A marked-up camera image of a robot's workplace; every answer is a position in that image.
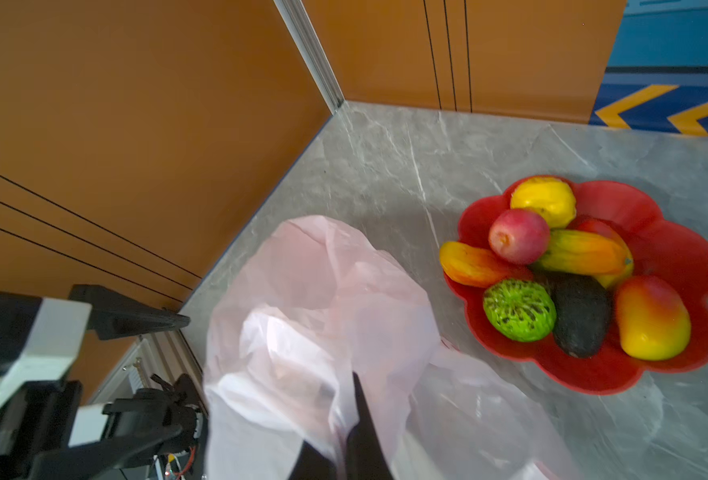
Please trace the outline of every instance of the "plastic bag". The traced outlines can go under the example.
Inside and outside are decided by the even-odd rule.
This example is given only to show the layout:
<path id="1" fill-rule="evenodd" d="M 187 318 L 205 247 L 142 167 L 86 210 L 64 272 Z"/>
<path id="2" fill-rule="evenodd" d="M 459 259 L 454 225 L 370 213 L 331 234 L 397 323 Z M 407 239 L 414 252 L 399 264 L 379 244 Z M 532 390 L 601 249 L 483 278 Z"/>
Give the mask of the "plastic bag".
<path id="1" fill-rule="evenodd" d="M 480 360 L 438 349 L 410 407 L 398 480 L 580 478 L 541 406 Z"/>
<path id="2" fill-rule="evenodd" d="M 302 439 L 343 472 L 359 421 L 352 372 L 395 475 L 422 458 L 436 468 L 402 478 L 576 478 L 540 407 L 442 347 L 426 292 L 324 216 L 282 223 L 213 312 L 208 478 L 286 478 Z"/>
<path id="3" fill-rule="evenodd" d="M 341 466 L 359 422 L 356 371 L 389 458 L 437 345 L 426 292 L 393 257 L 339 221 L 288 220 L 213 312 L 206 394 L 257 425 L 297 432 Z"/>

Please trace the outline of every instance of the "apple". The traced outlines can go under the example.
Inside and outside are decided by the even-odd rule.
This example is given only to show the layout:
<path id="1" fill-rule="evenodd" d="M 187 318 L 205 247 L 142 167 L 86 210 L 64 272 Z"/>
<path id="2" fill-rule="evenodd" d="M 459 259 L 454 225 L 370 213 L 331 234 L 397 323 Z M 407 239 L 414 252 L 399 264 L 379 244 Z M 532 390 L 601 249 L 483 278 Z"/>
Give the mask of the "apple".
<path id="1" fill-rule="evenodd" d="M 490 227 L 490 249 L 515 265 L 532 264 L 548 248 L 550 230 L 546 220 L 522 208 L 506 210 Z"/>

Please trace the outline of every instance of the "gray marble countertop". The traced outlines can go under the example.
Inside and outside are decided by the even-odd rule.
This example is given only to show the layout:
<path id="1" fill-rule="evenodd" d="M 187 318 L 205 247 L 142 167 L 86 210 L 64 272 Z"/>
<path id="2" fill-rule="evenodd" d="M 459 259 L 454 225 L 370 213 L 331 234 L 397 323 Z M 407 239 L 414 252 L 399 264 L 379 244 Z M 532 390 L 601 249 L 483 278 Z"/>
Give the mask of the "gray marble countertop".
<path id="1" fill-rule="evenodd" d="M 210 313 L 261 242 L 283 220 L 330 216 L 426 289 L 445 339 L 541 403 L 586 478 L 708 478 L 708 365 L 587 396 L 532 363 L 494 356 L 468 330 L 438 248 L 457 239 L 471 202 L 534 174 L 631 184 L 708 240 L 708 138 L 347 102 L 183 308 L 192 318 L 184 334 L 203 362 Z"/>

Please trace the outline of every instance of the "wall panel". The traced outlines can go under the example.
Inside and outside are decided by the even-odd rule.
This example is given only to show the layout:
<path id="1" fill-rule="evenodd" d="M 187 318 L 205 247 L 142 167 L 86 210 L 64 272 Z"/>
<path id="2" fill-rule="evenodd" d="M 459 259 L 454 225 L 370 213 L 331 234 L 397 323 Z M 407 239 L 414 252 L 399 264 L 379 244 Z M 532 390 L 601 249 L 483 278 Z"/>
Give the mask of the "wall panel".
<path id="1" fill-rule="evenodd" d="M 587 123 L 626 2 L 304 5 L 349 100 Z"/>
<path id="2" fill-rule="evenodd" d="M 271 1 L 0 2 L 0 290 L 178 310 L 329 116 Z"/>

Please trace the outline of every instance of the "red fruit bowl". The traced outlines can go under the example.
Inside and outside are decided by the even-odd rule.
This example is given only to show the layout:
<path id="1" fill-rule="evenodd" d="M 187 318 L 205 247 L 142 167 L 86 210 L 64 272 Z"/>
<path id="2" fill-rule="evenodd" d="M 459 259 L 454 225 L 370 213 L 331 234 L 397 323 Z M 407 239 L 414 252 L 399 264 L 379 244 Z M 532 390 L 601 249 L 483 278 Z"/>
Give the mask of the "red fruit bowl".
<path id="1" fill-rule="evenodd" d="M 527 178 L 501 195 L 471 204 L 458 222 L 459 241 L 489 248 L 493 221 L 508 209 L 512 192 Z M 645 193 L 613 181 L 570 184 L 577 201 L 578 219 L 591 216 L 618 232 L 634 257 L 634 274 L 656 275 L 666 280 L 690 313 L 692 331 L 684 352 L 670 360 L 648 362 L 628 356 L 620 348 L 618 326 L 613 322 L 597 355 L 576 359 L 562 352 L 550 334 L 537 342 L 515 342 L 488 321 L 482 308 L 484 289 L 455 283 L 445 276 L 451 290 L 466 304 L 466 321 L 477 340 L 495 355 L 516 362 L 535 362 L 552 379 L 576 392 L 612 395 L 631 388 L 645 370 L 680 373 L 708 363 L 708 242 L 701 236 L 664 219 L 660 208 Z"/>

